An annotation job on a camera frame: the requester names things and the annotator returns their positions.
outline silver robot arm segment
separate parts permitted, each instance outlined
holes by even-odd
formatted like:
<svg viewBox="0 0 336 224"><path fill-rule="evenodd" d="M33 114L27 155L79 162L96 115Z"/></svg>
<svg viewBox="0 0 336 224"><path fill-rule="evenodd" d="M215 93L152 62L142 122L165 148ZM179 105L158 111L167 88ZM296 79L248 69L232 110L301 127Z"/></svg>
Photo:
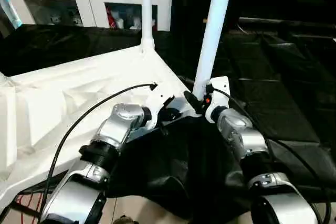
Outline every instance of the silver robot arm segment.
<svg viewBox="0 0 336 224"><path fill-rule="evenodd" d="M210 84L216 83L215 88L226 92L228 82L215 79L217 81L210 81ZM311 206L272 161L264 136L253 127L249 118L229 109L225 100L224 103L218 101L219 94L213 91L205 115L210 123L217 124L240 163L246 186L254 199L251 207L254 224L317 224Z"/></svg>
<svg viewBox="0 0 336 224"><path fill-rule="evenodd" d="M105 205L104 190L120 150L130 133L145 126L150 110L136 104L117 104L89 145L57 186L41 223L98 223Z"/></svg>

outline black fabric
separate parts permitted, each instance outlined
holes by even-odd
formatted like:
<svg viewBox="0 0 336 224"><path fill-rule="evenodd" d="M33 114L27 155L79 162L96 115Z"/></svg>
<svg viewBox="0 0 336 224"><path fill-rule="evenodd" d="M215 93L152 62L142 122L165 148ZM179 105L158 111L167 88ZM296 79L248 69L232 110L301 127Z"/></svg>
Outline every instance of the black fabric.
<svg viewBox="0 0 336 224"><path fill-rule="evenodd" d="M0 71L7 76L131 47L141 33L104 28L24 25L0 42ZM155 47L180 76L195 77L202 41L154 33ZM287 150L297 151L336 200L336 43L331 39L225 34L213 77L226 75L309 200L323 201L316 181ZM247 211L250 199L239 164L215 125L185 118L132 141L113 173L108 196L142 195L194 222L223 223Z"/></svg>

